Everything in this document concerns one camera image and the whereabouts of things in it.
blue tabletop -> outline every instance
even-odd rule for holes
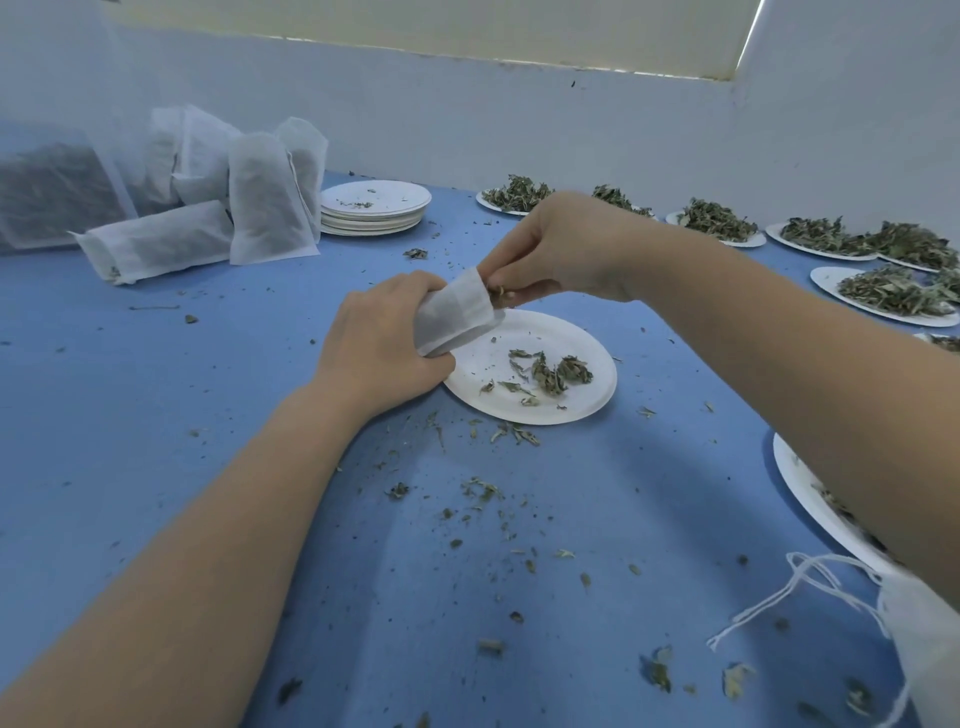
[[[308,379],[349,290],[414,265],[451,279],[515,222],[472,193],[432,192],[411,231],[130,287],[103,283],[79,250],[0,259],[0,687]],[[412,247],[429,258],[406,260]],[[832,264],[772,242],[744,255],[806,287]],[[157,305],[180,308],[130,309]],[[786,582],[788,551],[838,548],[786,490],[770,427],[645,305],[563,294],[534,308],[622,360],[611,402],[535,428],[539,448],[491,443],[496,422],[443,387],[369,424],[314,520],[245,725],[409,727],[424,712],[441,728],[869,725],[845,707],[849,677],[885,713],[902,679],[892,643],[813,589],[705,647]],[[473,476],[503,492],[514,540],[494,512],[467,510]],[[411,494],[390,500],[401,480]],[[862,574],[839,573],[874,601]],[[478,639],[506,650],[479,653]],[[669,694],[642,668],[668,644]],[[756,676],[734,703],[721,675],[735,662]],[[291,678],[301,690],[281,706]]]

drawstring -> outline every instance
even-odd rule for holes
[[[882,576],[879,573],[868,567],[862,561],[851,558],[850,556],[838,556],[837,554],[833,553],[823,554],[821,556],[807,556],[805,553],[800,553],[799,551],[791,551],[786,555],[786,562],[790,565],[790,569],[793,571],[793,576],[790,577],[790,580],[783,586],[782,589],[774,592],[770,596],[760,601],[758,604],[743,610],[740,612],[740,614],[731,619],[730,624],[707,640],[707,647],[716,652],[717,645],[720,644],[720,641],[723,638],[729,635],[734,629],[742,627],[744,624],[752,621],[757,615],[770,609],[770,607],[782,602],[793,593],[793,591],[801,582],[805,582],[813,587],[816,587],[821,592],[843,599],[858,612],[866,612],[874,618],[876,625],[880,628],[880,632],[889,640],[890,633],[887,631],[887,627],[883,623],[883,618],[880,616],[879,611],[855,596],[844,592],[842,588],[843,585],[840,583],[840,579],[838,579],[832,571],[823,565],[823,562],[826,561],[849,564],[852,567],[857,567],[858,569],[865,571],[867,576],[869,576],[875,584],[880,584],[882,582]],[[817,573],[819,573],[827,583],[825,584],[823,581],[820,581],[809,574],[808,572],[811,569],[816,570]],[[900,694],[894,701],[893,707],[890,709],[890,715],[888,715],[882,723],[879,723],[876,728],[892,728],[894,725],[896,725],[906,712],[906,708],[909,703],[910,683],[907,681],[903,684]]]

person's right arm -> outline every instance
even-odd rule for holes
[[[650,305],[960,610],[960,357],[577,193],[537,205],[478,268],[512,305],[565,290]]]

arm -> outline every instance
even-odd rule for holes
[[[573,193],[481,263],[520,304],[562,290],[649,304],[878,538],[960,609],[960,359],[706,235]]]
[[[243,716],[327,480],[367,419],[428,391],[425,273],[350,294],[314,379],[0,695],[0,725],[224,726]]]

forearm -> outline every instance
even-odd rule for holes
[[[326,482],[362,424],[336,397],[288,398],[0,696],[0,725],[236,726]]]
[[[664,226],[642,255],[643,300],[960,608],[960,359],[699,233]]]

